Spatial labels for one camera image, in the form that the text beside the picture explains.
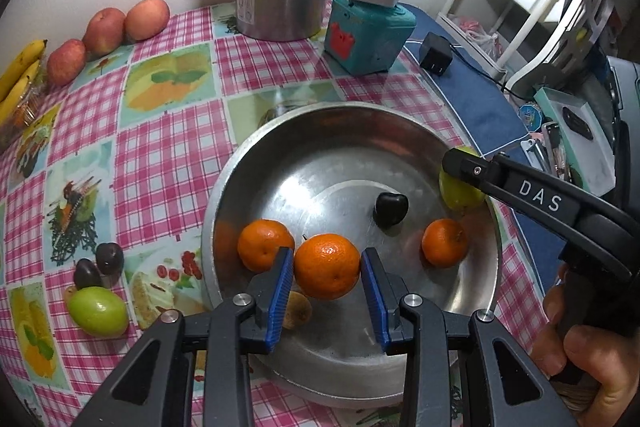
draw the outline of plastic bag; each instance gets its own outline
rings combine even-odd
[[[470,42],[473,42],[489,55],[491,60],[498,60],[498,58],[500,58],[504,50],[500,44],[497,33],[489,35],[484,31],[484,28],[482,28],[482,25],[478,21],[467,17],[449,15],[449,19],[464,32]]]

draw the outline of black plum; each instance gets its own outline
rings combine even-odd
[[[95,250],[95,263],[103,275],[119,274],[124,266],[124,254],[118,243],[100,243]]]
[[[100,272],[90,259],[81,259],[76,263],[74,284],[79,290],[89,288],[89,286],[102,286]]]
[[[380,192],[373,207],[373,220],[381,229],[400,223],[409,211],[409,198],[404,194]]]

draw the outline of tablecloth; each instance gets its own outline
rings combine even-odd
[[[470,142],[408,54],[389,73],[352,78],[322,54],[326,28],[303,41],[254,41],[238,34],[234,13],[225,4],[175,15],[153,39],[87,64],[0,157],[0,365],[44,425],[78,415],[157,316],[154,289],[186,313],[206,309],[200,231],[209,191],[266,111],[284,101],[361,100],[410,114],[452,145]],[[496,312],[529,347],[545,320],[541,296],[511,212],[496,208]],[[108,241],[125,252],[124,272],[110,283],[130,323],[105,341],[73,323],[62,294],[74,261]],[[203,380],[198,362],[193,425],[202,422]],[[397,424],[397,408],[332,410],[263,379],[252,383],[252,398],[263,427]]]

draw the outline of human hand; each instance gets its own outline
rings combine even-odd
[[[566,266],[561,267],[562,279]],[[601,388],[591,406],[578,417],[581,427],[613,427],[638,390],[640,375],[640,337],[622,337],[612,331],[574,326],[564,336],[556,326],[564,314],[562,285],[549,290],[543,301],[549,319],[538,334],[531,358],[538,368],[552,377],[560,373],[567,359],[600,382]]]

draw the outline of teal box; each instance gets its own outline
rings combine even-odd
[[[324,48],[353,76],[387,71],[415,28],[415,15],[361,1],[333,0]]]

